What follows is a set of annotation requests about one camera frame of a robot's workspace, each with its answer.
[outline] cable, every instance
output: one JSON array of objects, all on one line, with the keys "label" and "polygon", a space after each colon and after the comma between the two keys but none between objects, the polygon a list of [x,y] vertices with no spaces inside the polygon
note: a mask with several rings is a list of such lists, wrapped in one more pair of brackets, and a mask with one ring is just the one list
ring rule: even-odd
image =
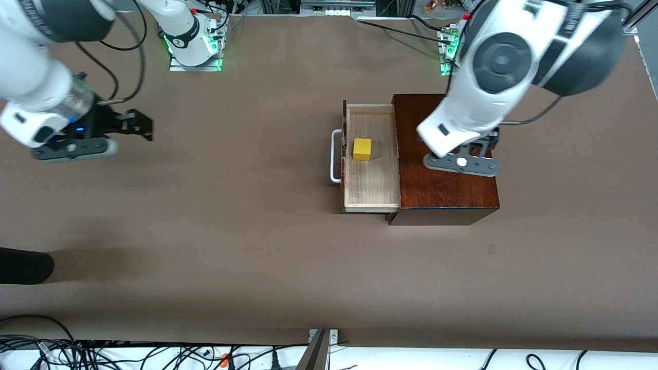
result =
[{"label": "cable", "polygon": [[[530,363],[530,359],[531,359],[531,358],[534,358],[534,359],[536,359],[537,361],[539,361],[539,364],[542,366],[542,368],[541,368],[541,369],[537,369],[536,367],[532,366],[532,364]],[[537,356],[536,354],[529,354],[529,355],[527,355],[527,356],[526,356],[526,364],[528,364],[528,367],[531,368],[532,370],[546,370],[546,366],[544,366],[544,362],[543,362],[542,359],[540,359],[539,356]]]},{"label": "cable", "polygon": [[588,4],[587,7],[588,11],[606,11],[606,10],[621,10],[624,9],[628,13],[626,14],[627,16],[631,13],[633,13],[633,7],[631,7],[629,4],[626,4],[622,1],[601,1],[599,3],[591,3]]},{"label": "cable", "polygon": [[224,11],[225,14],[222,15],[222,18],[223,18],[222,24],[220,24],[219,26],[213,28],[213,29],[211,30],[211,32],[215,32],[215,31],[217,31],[217,30],[221,30],[221,29],[226,25],[226,23],[228,23],[228,12],[227,12],[226,10],[224,10],[224,9],[221,9],[221,8],[217,8],[217,9],[220,9],[220,10]]},{"label": "cable", "polygon": [[417,16],[417,15],[415,15],[415,14],[409,15],[409,16],[407,16],[407,18],[409,18],[409,19],[415,19],[415,20],[419,21],[420,23],[422,23],[423,26],[425,26],[425,27],[427,27],[427,28],[429,28],[429,29],[431,29],[431,30],[434,30],[434,31],[437,31],[437,32],[441,32],[441,27],[434,27],[433,25],[431,25],[431,24],[425,22],[425,19],[423,19],[423,18],[421,18],[421,17],[419,17],[419,16]]},{"label": "cable", "polygon": [[484,362],[484,365],[480,368],[480,370],[487,370],[487,367],[489,367],[489,362],[491,362],[492,357],[494,356],[496,351],[498,351],[497,348],[489,352],[489,355],[487,356],[487,360]]},{"label": "cable", "polygon": [[112,70],[108,66],[104,65],[101,61],[96,59],[96,57],[94,57],[87,49],[85,49],[85,47],[82,46],[80,42],[76,41],[75,44],[78,47],[78,49],[80,49],[80,51],[87,56],[87,58],[91,59],[92,62],[96,63],[97,66],[101,67],[101,69],[104,70],[110,76],[110,78],[112,78],[112,83],[114,84],[114,88],[112,90],[112,94],[110,95],[110,97],[108,97],[108,99],[114,99],[116,97],[116,93],[119,91],[119,80],[114,74],[114,72],[112,72]]},{"label": "cable", "polygon": [[[121,14],[121,13],[117,13],[117,16],[125,21],[126,27],[129,29],[129,31],[132,34],[133,38],[135,40],[138,40],[139,35],[138,35],[137,31],[135,30],[135,28],[127,20],[125,20],[124,15]],[[108,101],[102,102],[105,105],[110,105],[110,104],[115,104],[115,103],[125,103],[125,102],[131,100],[132,98],[134,98],[135,96],[137,96],[137,94],[141,90],[141,87],[144,85],[144,78],[145,78],[145,75],[146,75],[146,52],[144,51],[144,46],[143,45],[140,45],[138,47],[138,51],[139,51],[139,78],[138,78],[137,86],[135,87],[135,90],[133,90],[133,92],[130,95],[128,95],[124,98],[116,99],[116,100],[110,99]]]},{"label": "cable", "polygon": [[287,346],[279,346],[279,347],[273,348],[273,349],[271,349],[271,350],[269,350],[269,351],[265,351],[265,352],[263,352],[263,353],[261,353],[261,354],[259,354],[259,355],[257,355],[257,356],[254,356],[254,357],[253,357],[252,359],[250,359],[247,363],[242,364],[242,365],[241,365],[240,367],[238,367],[236,370],[240,370],[240,369],[242,369],[243,367],[245,367],[245,366],[247,366],[247,365],[251,366],[251,362],[256,361],[256,359],[259,359],[259,358],[261,358],[261,357],[263,357],[263,356],[265,356],[265,355],[267,355],[267,354],[270,354],[270,353],[272,353],[272,352],[274,352],[274,351],[276,351],[276,350],[283,350],[284,348],[300,347],[300,346],[308,346],[308,344],[288,344]]},{"label": "cable", "polygon": [[580,370],[580,360],[582,359],[582,356],[584,356],[587,352],[587,350],[584,350],[578,355],[578,359],[576,360],[576,370]]},{"label": "cable", "polygon": [[[146,33],[147,33],[148,29],[149,29],[149,28],[148,28],[148,25],[146,24],[146,17],[144,16],[144,12],[142,11],[142,9],[141,9],[141,7],[139,6],[139,4],[137,3],[137,1],[136,1],[136,0],[132,0],[132,2],[135,3],[135,6],[137,7],[137,10],[139,10],[139,15],[141,15],[141,21],[142,21],[142,23],[143,23],[143,25],[144,25],[144,35],[142,35],[141,40],[139,40],[139,41],[137,42],[137,44],[135,44],[135,46],[131,46],[131,47],[117,47],[117,46],[114,46],[114,45],[110,45],[110,44],[108,44],[107,42],[101,40],[101,43],[102,43],[103,45],[109,47],[110,49],[119,50],[119,51],[131,51],[131,50],[135,50],[135,49],[141,47],[141,45],[144,43],[144,40],[146,40]],[[128,25],[129,25],[129,22],[128,22],[128,20],[127,20],[125,17],[120,16],[119,19],[121,19],[121,21],[126,25],[126,27],[128,27],[128,28],[131,28],[131,27],[132,27],[132,25],[128,26]]]},{"label": "cable", "polygon": [[14,319],[29,319],[29,318],[44,319],[44,320],[52,321],[60,329],[62,329],[64,331],[64,333],[66,334],[68,339],[71,341],[71,343],[73,343],[75,341],[75,339],[73,339],[73,336],[71,335],[71,332],[68,330],[68,328],[66,326],[64,326],[64,324],[60,323],[59,320],[54,319],[50,316],[46,316],[46,315],[34,315],[32,313],[28,313],[28,314],[24,314],[24,315],[15,315],[15,316],[6,317],[4,319],[0,319],[0,324],[4,323],[6,321],[14,320]]},{"label": "cable", "polygon": [[375,27],[383,28],[383,29],[385,29],[385,30],[389,30],[389,31],[397,32],[397,33],[399,33],[399,34],[403,34],[403,35],[407,35],[407,36],[412,36],[412,37],[419,38],[419,39],[430,40],[430,41],[434,41],[434,42],[438,42],[438,43],[444,43],[444,44],[446,44],[446,45],[449,45],[449,44],[450,44],[450,41],[448,41],[448,40],[439,40],[439,39],[437,39],[437,38],[429,38],[429,37],[427,37],[427,36],[416,35],[416,34],[412,34],[412,33],[410,33],[410,32],[406,32],[406,31],[402,31],[402,30],[396,30],[395,28],[390,28],[390,27],[382,26],[381,24],[370,23],[370,22],[366,22],[366,21],[364,21],[364,20],[358,20],[357,22],[359,22],[359,23],[363,23],[363,24],[367,24],[367,25],[369,25],[369,26],[375,26]]},{"label": "cable", "polygon": [[281,365],[279,364],[279,355],[276,353],[276,347],[272,346],[274,350],[272,352],[272,369],[271,370],[281,370]]},{"label": "cable", "polygon": [[559,102],[562,100],[561,96],[558,96],[555,100],[553,100],[553,103],[550,103],[548,107],[544,108],[543,111],[541,111],[538,115],[535,117],[532,117],[531,119],[526,119],[526,120],[504,120],[503,122],[500,122],[500,125],[502,126],[520,126],[522,124],[528,124],[528,123],[533,123],[534,121],[542,118],[543,116],[546,115],[546,113],[550,112],[551,109],[553,109]]}]

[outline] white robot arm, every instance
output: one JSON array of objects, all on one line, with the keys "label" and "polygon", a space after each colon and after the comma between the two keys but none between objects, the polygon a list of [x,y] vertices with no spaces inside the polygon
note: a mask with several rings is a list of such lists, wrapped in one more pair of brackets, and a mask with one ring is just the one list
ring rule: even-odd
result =
[{"label": "white robot arm", "polygon": [[[431,169],[493,176],[486,140],[530,85],[560,96],[600,84],[621,56],[620,3],[484,0],[460,38],[447,96],[417,127]],[[469,144],[482,151],[471,155]],[[452,153],[460,147],[458,153]]]},{"label": "white robot arm", "polygon": [[[160,24],[179,63],[200,65],[217,53],[216,20],[192,14],[182,0],[139,2]],[[101,40],[115,16],[109,0],[0,1],[0,97],[8,100],[0,124],[20,143],[39,148],[33,149],[37,159],[112,155],[117,144],[105,135],[111,132],[152,140],[148,117],[99,105],[93,90],[44,46]]]}]

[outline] wooden box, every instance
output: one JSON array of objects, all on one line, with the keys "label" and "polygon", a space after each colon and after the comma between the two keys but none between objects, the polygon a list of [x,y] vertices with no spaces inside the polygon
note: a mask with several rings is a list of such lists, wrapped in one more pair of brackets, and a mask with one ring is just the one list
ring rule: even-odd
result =
[{"label": "wooden box", "polygon": [[[395,95],[392,105],[343,103],[342,181],[346,212],[385,213],[390,225],[471,225],[499,208],[495,177],[430,170],[416,126],[444,95]],[[372,159],[355,161],[355,138]]]}]

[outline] power cord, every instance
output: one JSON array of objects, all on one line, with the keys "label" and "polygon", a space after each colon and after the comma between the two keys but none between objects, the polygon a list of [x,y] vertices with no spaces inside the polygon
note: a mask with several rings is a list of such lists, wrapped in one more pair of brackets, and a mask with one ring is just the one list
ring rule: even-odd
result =
[{"label": "power cord", "polygon": [[449,45],[449,44],[450,44],[450,41],[447,41],[447,40],[439,40],[439,39],[437,39],[437,38],[429,38],[429,37],[427,37],[427,36],[422,36],[422,35],[412,34],[411,32],[407,32],[407,31],[403,31],[403,30],[396,30],[395,28],[390,28],[390,27],[387,27],[387,26],[382,26],[381,24],[375,24],[375,23],[366,22],[365,20],[358,20],[357,22],[359,22],[359,23],[363,23],[363,24],[367,24],[367,25],[369,25],[369,26],[375,26],[375,27],[383,28],[383,29],[385,29],[385,30],[389,30],[389,31],[397,32],[397,33],[399,33],[399,34],[403,34],[403,35],[411,36],[411,37],[414,37],[414,38],[419,38],[419,39],[424,39],[424,40],[430,40],[430,41],[434,41],[434,42],[438,42],[438,43],[443,43],[443,44],[446,44],[446,45]]},{"label": "power cord", "polygon": [[[532,358],[536,359],[536,360],[539,362],[540,366],[542,366],[541,369],[538,369],[538,368],[534,367],[534,366],[530,363],[530,359],[532,359]],[[536,354],[529,354],[529,355],[527,355],[527,356],[526,356],[526,364],[527,364],[528,367],[531,368],[532,370],[546,370],[546,366],[544,366],[544,362],[543,362],[542,359],[540,359],[539,356],[537,356]]]},{"label": "power cord", "polygon": [[427,28],[429,28],[429,29],[431,29],[431,30],[434,30],[434,31],[437,31],[437,32],[441,32],[441,27],[434,27],[433,25],[431,25],[431,24],[425,22],[425,19],[423,19],[423,18],[421,18],[421,17],[419,17],[419,16],[417,16],[417,15],[415,15],[415,14],[409,15],[407,18],[409,18],[409,19],[415,19],[415,20],[419,21],[420,23],[422,23],[423,26],[425,26],[425,27],[427,27]]},{"label": "power cord", "polygon": [[272,370],[281,370],[281,365],[279,364],[279,355],[276,353],[276,347],[272,347],[274,352],[272,352]]},{"label": "power cord", "polygon": [[[141,6],[138,4],[138,2],[136,0],[132,0],[132,2],[135,3],[135,6],[137,7],[137,10],[139,10],[139,15],[141,16],[141,21],[142,21],[142,24],[144,25],[144,35],[142,35],[141,40],[139,40],[137,42],[137,44],[135,44],[135,46],[131,46],[131,47],[118,47],[118,46],[110,45],[109,43],[101,40],[101,43],[103,45],[109,47],[110,49],[119,50],[119,51],[131,51],[131,50],[135,50],[135,49],[141,47],[141,45],[144,43],[144,40],[146,40],[146,33],[149,29],[148,25],[146,24],[146,17],[144,16],[144,12],[142,11]],[[124,17],[121,16],[120,19],[121,19],[121,21],[123,21],[123,23],[126,26],[128,25],[128,21]]]},{"label": "power cord", "polygon": [[97,66],[101,67],[101,69],[104,70],[110,76],[110,78],[112,78],[112,83],[114,84],[114,88],[112,89],[112,94],[110,94],[110,97],[108,97],[108,99],[116,98],[116,93],[118,93],[119,91],[119,80],[114,74],[114,72],[112,72],[112,70],[108,66],[104,65],[103,62],[99,61],[96,57],[94,57],[93,54],[91,54],[84,46],[82,46],[80,42],[76,41],[75,44],[78,47],[78,49],[80,49],[80,51],[87,56],[87,58],[91,59],[92,62],[96,63]]},{"label": "power cord", "polygon": [[491,352],[489,352],[489,355],[487,356],[487,360],[484,362],[484,365],[480,368],[480,370],[487,370],[487,367],[489,367],[489,362],[492,361],[492,358],[494,354],[498,351],[498,349],[493,349]]},{"label": "power cord", "polygon": [[534,121],[542,118],[543,116],[546,115],[546,113],[550,112],[560,101],[562,100],[561,96],[558,96],[553,100],[553,103],[550,103],[548,107],[544,108],[543,111],[539,112],[538,115],[535,117],[532,117],[531,119],[526,119],[526,120],[504,120],[503,122],[500,122],[501,126],[520,126],[522,124],[528,124],[528,123],[533,123]]},{"label": "power cord", "polygon": [[582,359],[582,356],[584,356],[587,352],[587,350],[584,350],[578,355],[578,359],[576,360],[576,370],[580,370],[580,360]]},{"label": "power cord", "polygon": [[[128,22],[128,20],[124,17],[124,15],[121,14],[121,13],[117,13],[117,17],[119,17],[119,19],[121,19],[121,21],[123,21],[123,23],[125,23],[126,27],[128,28],[128,30],[132,34],[133,38],[136,41],[139,40],[139,34],[137,33],[137,30],[135,30],[135,28],[130,24],[130,22]],[[142,86],[144,85],[144,78],[145,78],[145,75],[146,75],[146,52],[144,51],[144,46],[140,45],[138,47],[138,51],[139,51],[139,77],[138,77],[137,86],[135,87],[135,90],[133,90],[133,92],[130,95],[128,95],[124,98],[114,99],[114,100],[110,99],[108,101],[101,102],[101,104],[110,105],[110,104],[116,104],[116,103],[125,103],[125,102],[133,99],[135,96],[137,96],[137,94],[141,90]]]},{"label": "power cord", "polygon": [[[48,321],[56,324],[60,329],[62,329],[62,331],[66,334],[66,337],[68,337],[68,339],[70,340],[70,343],[72,345],[75,343],[75,339],[73,339],[73,335],[71,334],[69,329],[66,326],[64,326],[64,324],[62,324],[59,320],[54,319],[50,316],[46,316],[46,315],[23,314],[23,315],[10,316],[10,317],[6,317],[6,318],[0,320],[0,325],[3,324],[3,323],[6,323],[7,321],[12,321],[12,320],[16,320],[16,319],[43,319],[43,320],[48,320]],[[37,360],[37,362],[39,363],[39,366],[40,366],[41,362],[43,362],[43,361],[48,362],[48,359],[46,358],[46,353],[43,352],[41,347],[39,347],[39,352],[40,352],[41,355],[40,355],[39,359]],[[78,351],[73,351],[73,362],[74,363],[78,362],[77,361],[77,356],[78,356]]]},{"label": "power cord", "polygon": [[265,351],[265,352],[263,352],[263,353],[261,353],[261,354],[259,354],[259,355],[257,355],[257,356],[254,356],[254,357],[251,358],[247,363],[244,363],[244,364],[240,365],[236,370],[240,370],[240,369],[242,369],[243,367],[245,367],[245,366],[247,366],[247,365],[251,366],[251,363],[252,363],[253,361],[256,361],[257,359],[259,359],[259,358],[261,358],[261,357],[263,357],[263,356],[265,356],[265,355],[267,355],[267,354],[271,354],[271,353],[274,352],[274,351],[277,351],[277,350],[283,350],[284,348],[300,347],[300,346],[308,346],[308,344],[288,344],[287,346],[278,346],[278,347],[275,347],[275,348],[273,348],[273,349],[271,349],[271,350],[269,350],[269,351]]}]

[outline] metal handle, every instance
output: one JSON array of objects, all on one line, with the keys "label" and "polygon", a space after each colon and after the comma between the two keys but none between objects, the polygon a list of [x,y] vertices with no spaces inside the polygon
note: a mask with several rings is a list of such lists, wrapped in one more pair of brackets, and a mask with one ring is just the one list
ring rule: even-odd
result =
[{"label": "metal handle", "polygon": [[332,131],[331,133],[331,164],[329,167],[329,178],[331,178],[331,181],[334,184],[340,184],[340,179],[336,178],[334,176],[334,157],[335,157],[335,152],[336,150],[334,149],[336,147],[336,134],[340,133],[341,135],[343,134],[343,129],[339,128],[337,130]]}]

